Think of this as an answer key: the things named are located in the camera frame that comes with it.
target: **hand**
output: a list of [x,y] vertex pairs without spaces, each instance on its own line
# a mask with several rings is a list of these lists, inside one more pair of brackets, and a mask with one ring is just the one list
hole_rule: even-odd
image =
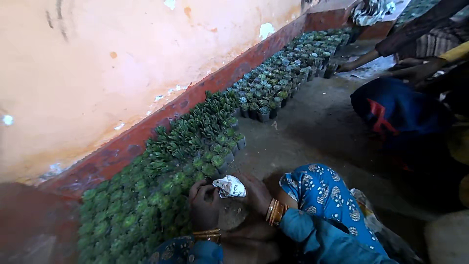
[[[207,202],[204,197],[213,194],[213,201]],[[189,190],[190,217],[194,231],[215,229],[218,225],[220,195],[218,188],[208,185],[206,180],[196,182]]]
[[246,188],[246,197],[240,197],[237,200],[252,206],[256,212],[266,216],[272,201],[272,195],[270,195],[265,184],[251,175],[237,174],[235,176]]
[[358,66],[359,65],[356,63],[356,61],[347,62],[347,63],[339,65],[339,67],[337,68],[337,72],[346,72],[346,71],[355,70]]
[[390,71],[383,74],[383,77],[394,77],[398,79],[408,80],[410,83],[417,84],[424,81],[437,72],[441,67],[447,63],[446,60],[441,58],[431,58],[427,63],[417,66],[409,67],[406,69]]

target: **dirty floor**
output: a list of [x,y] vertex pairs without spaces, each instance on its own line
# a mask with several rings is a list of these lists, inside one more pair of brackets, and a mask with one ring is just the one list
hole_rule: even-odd
[[[336,54],[347,61],[374,48],[373,42],[354,43]],[[279,175],[308,163],[332,167],[349,188],[365,193],[378,218],[425,258],[423,227],[437,213],[408,202],[404,185],[394,181],[401,173],[380,151],[380,141],[354,112],[350,94],[393,65],[392,56],[361,68],[314,78],[282,108],[274,120],[261,123],[240,117],[248,146],[238,152],[231,172],[251,173],[276,185]],[[240,204],[224,201],[221,225],[230,229],[246,217]]]

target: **woman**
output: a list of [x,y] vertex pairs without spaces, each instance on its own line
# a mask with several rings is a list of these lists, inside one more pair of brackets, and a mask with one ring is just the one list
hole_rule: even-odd
[[[237,175],[246,187],[240,200],[278,227],[301,248],[304,263],[396,263],[391,260],[374,234],[367,229],[363,214],[339,175],[321,164],[296,168],[280,180],[284,193],[273,199],[260,180]],[[204,197],[213,193],[213,201]],[[190,190],[189,202],[194,229],[192,237],[163,243],[149,263],[223,262],[219,244],[218,190],[207,181],[197,182]]]

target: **blue printed clothing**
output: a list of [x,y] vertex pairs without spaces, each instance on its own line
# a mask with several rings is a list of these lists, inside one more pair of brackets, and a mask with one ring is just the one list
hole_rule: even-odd
[[322,164],[304,165],[286,173],[279,184],[298,202],[298,209],[344,224],[361,244],[387,256],[374,233],[366,227],[355,198],[331,168]]

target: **painted wall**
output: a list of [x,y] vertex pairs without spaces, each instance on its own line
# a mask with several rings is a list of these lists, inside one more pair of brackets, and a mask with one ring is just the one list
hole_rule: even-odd
[[4,0],[0,182],[60,173],[300,14],[300,0]]

